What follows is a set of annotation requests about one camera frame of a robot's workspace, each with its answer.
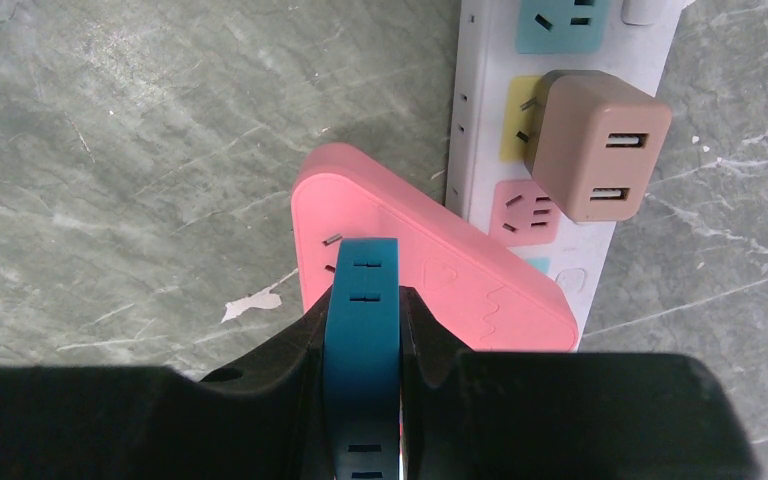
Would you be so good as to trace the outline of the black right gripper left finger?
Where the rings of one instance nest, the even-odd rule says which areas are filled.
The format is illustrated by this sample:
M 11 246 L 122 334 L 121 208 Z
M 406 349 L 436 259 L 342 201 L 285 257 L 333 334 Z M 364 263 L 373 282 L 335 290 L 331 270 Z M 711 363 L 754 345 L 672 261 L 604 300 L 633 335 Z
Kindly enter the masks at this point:
M 329 300 L 191 380 L 160 366 L 0 367 L 0 479 L 327 479 Z

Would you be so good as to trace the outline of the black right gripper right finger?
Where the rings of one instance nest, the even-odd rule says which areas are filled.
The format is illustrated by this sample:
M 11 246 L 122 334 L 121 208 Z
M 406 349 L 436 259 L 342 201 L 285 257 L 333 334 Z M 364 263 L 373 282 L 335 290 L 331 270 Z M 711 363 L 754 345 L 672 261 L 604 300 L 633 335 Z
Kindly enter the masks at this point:
M 757 479 L 714 374 L 666 353 L 479 351 L 400 291 L 410 479 Z

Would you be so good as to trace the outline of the blue plug adapter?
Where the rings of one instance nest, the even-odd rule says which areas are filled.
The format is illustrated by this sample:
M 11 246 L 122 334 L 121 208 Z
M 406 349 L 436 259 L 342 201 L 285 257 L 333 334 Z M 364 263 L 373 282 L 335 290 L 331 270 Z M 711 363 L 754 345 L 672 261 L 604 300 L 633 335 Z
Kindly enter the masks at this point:
M 323 406 L 338 479 L 400 475 L 398 242 L 345 239 L 323 343 Z

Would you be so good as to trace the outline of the small pink charger plug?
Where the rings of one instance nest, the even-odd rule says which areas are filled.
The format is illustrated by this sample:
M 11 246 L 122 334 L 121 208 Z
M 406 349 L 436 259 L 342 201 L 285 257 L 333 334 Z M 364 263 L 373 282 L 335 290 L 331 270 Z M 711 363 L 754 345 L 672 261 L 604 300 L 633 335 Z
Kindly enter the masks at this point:
M 640 208 L 671 108 L 598 70 L 553 70 L 538 82 L 524 164 L 576 223 L 619 222 Z

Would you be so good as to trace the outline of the white multicolour power strip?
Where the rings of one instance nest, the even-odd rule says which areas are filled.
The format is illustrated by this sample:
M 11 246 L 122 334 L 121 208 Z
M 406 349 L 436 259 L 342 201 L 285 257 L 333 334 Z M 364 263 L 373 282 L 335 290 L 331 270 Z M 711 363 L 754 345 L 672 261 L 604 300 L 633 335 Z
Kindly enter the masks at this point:
M 616 225 L 640 208 L 672 119 L 655 94 L 681 1 L 465 1 L 445 204 L 503 246 L 573 321 L 508 312 L 475 349 L 578 347 Z

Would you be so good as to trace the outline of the pink triangular power strip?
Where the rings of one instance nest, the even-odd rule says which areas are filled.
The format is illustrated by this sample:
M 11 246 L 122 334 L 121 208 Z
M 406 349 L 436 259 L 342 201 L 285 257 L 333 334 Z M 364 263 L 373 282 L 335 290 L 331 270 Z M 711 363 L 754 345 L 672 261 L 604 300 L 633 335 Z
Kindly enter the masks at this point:
M 305 310 L 332 285 L 343 240 L 395 238 L 401 285 L 469 347 L 570 352 L 579 342 L 553 280 L 351 145 L 307 155 L 291 213 Z

